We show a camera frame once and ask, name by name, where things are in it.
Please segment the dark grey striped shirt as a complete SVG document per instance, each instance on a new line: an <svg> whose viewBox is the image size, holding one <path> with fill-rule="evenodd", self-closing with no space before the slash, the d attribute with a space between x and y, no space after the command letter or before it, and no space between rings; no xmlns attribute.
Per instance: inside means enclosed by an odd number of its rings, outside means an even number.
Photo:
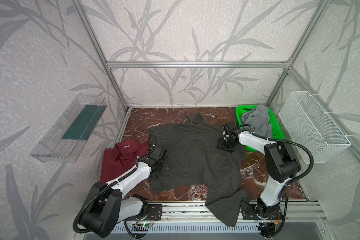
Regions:
<svg viewBox="0 0 360 240"><path fill-rule="evenodd" d="M150 178L151 190L163 191L190 185L208 186L205 206L222 223L235 227L239 211L247 211L252 199L242 187L241 166L246 149L237 145L227 152L219 149L223 128L208 125L199 114L189 115L185 123L158 125L149 129L158 146L167 149L169 170Z"/></svg>

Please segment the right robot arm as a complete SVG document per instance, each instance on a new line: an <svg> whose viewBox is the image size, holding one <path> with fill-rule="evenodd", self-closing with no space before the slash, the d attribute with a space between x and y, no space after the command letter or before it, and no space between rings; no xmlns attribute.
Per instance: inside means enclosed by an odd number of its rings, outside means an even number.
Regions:
<svg viewBox="0 0 360 240"><path fill-rule="evenodd" d="M257 199L255 213L259 219L267 220L278 209L285 189L296 179L301 165L293 147L305 147L288 141L266 138L250 132L234 123L223 125L223 137L219 139L218 148L234 152L237 145L249 146L265 155L269 178L266 186Z"/></svg>

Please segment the green plastic basket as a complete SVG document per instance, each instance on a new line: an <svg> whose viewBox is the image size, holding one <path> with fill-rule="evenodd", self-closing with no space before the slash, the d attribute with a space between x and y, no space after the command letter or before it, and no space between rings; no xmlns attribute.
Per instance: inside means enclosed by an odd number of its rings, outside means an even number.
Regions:
<svg viewBox="0 0 360 240"><path fill-rule="evenodd" d="M244 125L243 121L241 119L242 114L251 111L252 109L254 109L257 106L255 106L255 105L241 105L241 106L238 106L236 108L236 115L237 115L238 123L239 123L240 126ZM273 139L284 139L285 138L284 133L283 133L283 131L282 131L282 129L281 129L275 115L273 114L271 109L269 109L269 112L270 112L270 124L272 124L272 126L273 126L273 131L272 131L272 137L271 138L273 138Z"/></svg>

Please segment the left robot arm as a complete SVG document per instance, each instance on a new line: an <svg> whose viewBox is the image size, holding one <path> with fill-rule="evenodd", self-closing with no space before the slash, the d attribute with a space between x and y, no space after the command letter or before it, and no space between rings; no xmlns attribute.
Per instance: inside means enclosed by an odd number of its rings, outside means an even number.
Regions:
<svg viewBox="0 0 360 240"><path fill-rule="evenodd" d="M167 156L167 149L152 146L146 154L137 156L125 173L106 183L96 182L73 221L73 231L77 234L92 232L105 238L118 223L125 223L134 216L144 218L148 214L148 201L140 196L127 200L124 197L140 182L167 171Z"/></svg>

